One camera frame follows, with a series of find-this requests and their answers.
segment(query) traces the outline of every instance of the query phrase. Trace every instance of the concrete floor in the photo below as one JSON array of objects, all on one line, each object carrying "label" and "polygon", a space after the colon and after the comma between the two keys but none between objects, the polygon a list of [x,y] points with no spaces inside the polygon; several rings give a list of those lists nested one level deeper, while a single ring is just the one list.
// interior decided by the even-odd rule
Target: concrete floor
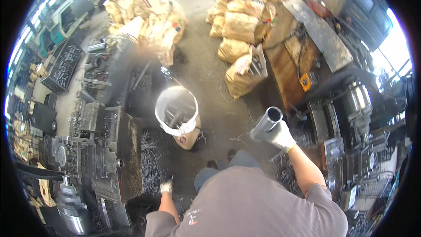
[{"label": "concrete floor", "polygon": [[[229,149],[245,150],[259,162],[267,175],[280,180],[282,167],[279,162],[282,156],[275,147],[255,143],[249,138],[250,130],[268,106],[263,106],[260,99],[261,92],[269,92],[266,87],[260,85],[238,100],[234,100],[227,91],[224,74],[229,66],[217,57],[222,38],[210,38],[211,25],[205,23],[207,11],[216,0],[176,1],[182,6],[189,24],[177,45],[178,56],[182,56],[183,61],[175,59],[170,70],[197,98],[202,132],[191,151],[180,148],[171,135],[161,129],[149,130],[143,139],[146,137],[145,145],[156,149],[153,157],[159,160],[159,168],[166,176],[173,176],[174,199],[181,205],[182,212],[185,212],[196,196],[193,181],[208,160],[215,160],[222,167],[228,163]],[[93,16],[87,37],[81,44],[83,50],[87,50],[91,37],[100,33],[103,25],[108,26],[108,22],[105,11]],[[81,88],[86,58],[79,63],[70,91],[57,99],[57,135],[68,135],[69,118],[76,110],[76,95]],[[277,89],[273,90],[273,95],[269,96],[276,98]]]}]

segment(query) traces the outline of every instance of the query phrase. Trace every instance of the gloved hand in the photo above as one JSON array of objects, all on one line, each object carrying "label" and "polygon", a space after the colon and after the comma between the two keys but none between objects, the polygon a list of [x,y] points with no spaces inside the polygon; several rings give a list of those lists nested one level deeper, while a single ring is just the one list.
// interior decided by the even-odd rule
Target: gloved hand
[{"label": "gloved hand", "polygon": [[162,192],[168,192],[170,195],[173,194],[173,181],[172,180],[161,182],[161,193]]},{"label": "gloved hand", "polygon": [[292,138],[287,123],[284,120],[281,120],[269,133],[263,133],[258,138],[284,150],[285,153],[288,153],[297,144]]}]

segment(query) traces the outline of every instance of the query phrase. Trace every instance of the rusty metal panel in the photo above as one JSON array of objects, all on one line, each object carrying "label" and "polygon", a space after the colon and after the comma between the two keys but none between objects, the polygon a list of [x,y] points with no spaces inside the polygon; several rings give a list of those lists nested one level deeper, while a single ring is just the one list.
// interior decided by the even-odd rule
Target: rusty metal panel
[{"label": "rusty metal panel", "polygon": [[284,6],[298,22],[304,24],[308,35],[323,54],[329,69],[338,71],[354,59],[342,40],[329,24],[317,16],[303,0],[288,0]]}]

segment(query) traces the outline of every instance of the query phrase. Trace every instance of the shoe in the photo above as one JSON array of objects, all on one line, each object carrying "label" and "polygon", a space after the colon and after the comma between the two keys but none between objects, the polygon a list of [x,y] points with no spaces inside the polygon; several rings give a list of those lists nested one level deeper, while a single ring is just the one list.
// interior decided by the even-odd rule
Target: shoe
[{"label": "shoe", "polygon": [[234,158],[236,153],[237,153],[237,150],[235,149],[228,150],[228,153],[227,153],[228,161],[231,161]]},{"label": "shoe", "polygon": [[218,165],[216,164],[214,160],[209,160],[207,167],[218,169]]}]

